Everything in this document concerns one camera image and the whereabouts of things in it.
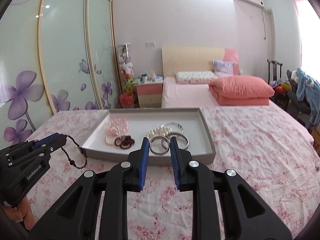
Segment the metal bolt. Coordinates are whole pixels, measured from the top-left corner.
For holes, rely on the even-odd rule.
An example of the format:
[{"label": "metal bolt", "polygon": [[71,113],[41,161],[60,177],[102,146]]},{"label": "metal bolt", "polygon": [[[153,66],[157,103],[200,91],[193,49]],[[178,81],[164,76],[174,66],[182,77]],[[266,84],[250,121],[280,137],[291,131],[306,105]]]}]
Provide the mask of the metal bolt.
[{"label": "metal bolt", "polygon": [[129,168],[130,166],[131,166],[131,163],[129,163],[129,162],[121,163],[121,167],[123,167],[123,168]]},{"label": "metal bolt", "polygon": [[84,173],[84,176],[85,176],[86,178],[92,177],[92,176],[93,176],[93,171],[86,171],[86,172]]},{"label": "metal bolt", "polygon": [[236,171],[235,170],[227,170],[227,175],[229,175],[230,177],[236,176]]},{"label": "metal bolt", "polygon": [[197,162],[197,161],[191,161],[191,162],[189,162],[189,165],[190,165],[191,167],[195,168],[195,167],[198,167],[198,166],[199,166],[199,162]]}]

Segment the nightstand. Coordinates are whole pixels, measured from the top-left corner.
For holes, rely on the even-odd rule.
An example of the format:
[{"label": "nightstand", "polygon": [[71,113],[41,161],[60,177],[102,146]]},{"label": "nightstand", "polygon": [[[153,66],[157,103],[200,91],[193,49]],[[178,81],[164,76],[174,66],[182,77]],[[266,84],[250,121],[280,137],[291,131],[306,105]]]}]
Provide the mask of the nightstand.
[{"label": "nightstand", "polygon": [[136,84],[140,107],[161,107],[163,81]]}]

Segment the floral bedsheet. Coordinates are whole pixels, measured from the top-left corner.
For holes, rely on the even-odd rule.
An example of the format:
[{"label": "floral bedsheet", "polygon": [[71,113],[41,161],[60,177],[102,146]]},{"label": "floral bedsheet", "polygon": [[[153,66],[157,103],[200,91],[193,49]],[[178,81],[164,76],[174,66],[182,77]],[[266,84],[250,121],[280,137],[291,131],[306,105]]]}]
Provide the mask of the floral bedsheet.
[{"label": "floral bedsheet", "polygon": [[[236,170],[268,203],[295,237],[320,202],[319,157],[301,133],[275,107],[204,107],[201,109],[217,155],[209,167]],[[61,111],[30,137],[55,132],[80,141],[105,110]],[[65,149],[78,165],[76,146]],[[87,169],[107,171],[115,163],[89,159]],[[28,193],[36,219],[84,172],[69,165],[61,150],[52,154],[50,170]],[[145,188],[128,193],[128,236],[131,240],[191,240],[192,193],[177,191],[172,168],[149,166]],[[220,215],[220,232],[224,236]]]}]

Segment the headboard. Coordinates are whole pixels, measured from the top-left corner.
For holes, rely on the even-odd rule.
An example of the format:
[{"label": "headboard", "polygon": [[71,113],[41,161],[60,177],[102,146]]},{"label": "headboard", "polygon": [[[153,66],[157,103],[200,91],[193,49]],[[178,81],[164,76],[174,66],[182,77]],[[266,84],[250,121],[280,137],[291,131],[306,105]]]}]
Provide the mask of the headboard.
[{"label": "headboard", "polygon": [[213,71],[214,59],[233,61],[233,73],[239,74],[238,53],[234,49],[171,46],[162,48],[163,74],[175,77],[179,71]]}]

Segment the blue clothing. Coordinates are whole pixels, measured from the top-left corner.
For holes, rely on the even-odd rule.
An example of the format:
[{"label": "blue clothing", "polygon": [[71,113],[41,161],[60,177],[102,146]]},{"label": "blue clothing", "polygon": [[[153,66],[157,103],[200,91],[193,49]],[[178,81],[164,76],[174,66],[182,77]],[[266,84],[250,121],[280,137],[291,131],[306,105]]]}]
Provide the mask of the blue clothing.
[{"label": "blue clothing", "polygon": [[[304,71],[299,67],[297,69],[298,73],[298,90],[297,99],[302,101],[306,97],[308,103],[310,104],[311,114],[308,117],[306,128],[308,129],[310,125],[317,126],[320,121],[320,84],[317,80],[306,75]],[[306,86],[306,81],[311,79],[314,82],[313,87]]]}]

